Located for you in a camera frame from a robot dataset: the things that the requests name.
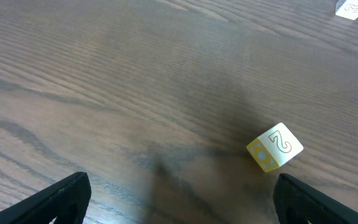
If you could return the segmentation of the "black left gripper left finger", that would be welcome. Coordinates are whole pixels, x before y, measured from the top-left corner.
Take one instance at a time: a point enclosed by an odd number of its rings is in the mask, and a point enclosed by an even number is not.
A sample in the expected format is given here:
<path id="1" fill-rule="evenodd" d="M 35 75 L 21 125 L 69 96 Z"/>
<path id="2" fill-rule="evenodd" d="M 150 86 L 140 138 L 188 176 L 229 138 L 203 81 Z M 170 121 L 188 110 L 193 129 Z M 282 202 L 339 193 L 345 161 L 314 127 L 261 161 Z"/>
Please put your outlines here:
<path id="1" fill-rule="evenodd" d="M 91 198 L 87 173 L 75 172 L 29 198 L 0 211 L 0 223 L 82 224 Z"/>

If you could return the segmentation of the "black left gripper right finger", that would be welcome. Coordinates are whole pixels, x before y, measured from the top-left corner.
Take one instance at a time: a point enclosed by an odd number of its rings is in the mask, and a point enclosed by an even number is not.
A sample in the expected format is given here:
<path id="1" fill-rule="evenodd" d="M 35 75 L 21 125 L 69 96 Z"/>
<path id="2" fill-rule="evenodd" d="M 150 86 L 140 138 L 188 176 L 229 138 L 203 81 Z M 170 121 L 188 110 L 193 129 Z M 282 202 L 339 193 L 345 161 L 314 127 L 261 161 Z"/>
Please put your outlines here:
<path id="1" fill-rule="evenodd" d="M 278 176 L 273 204 L 281 224 L 358 224 L 358 212 L 286 173 Z"/>

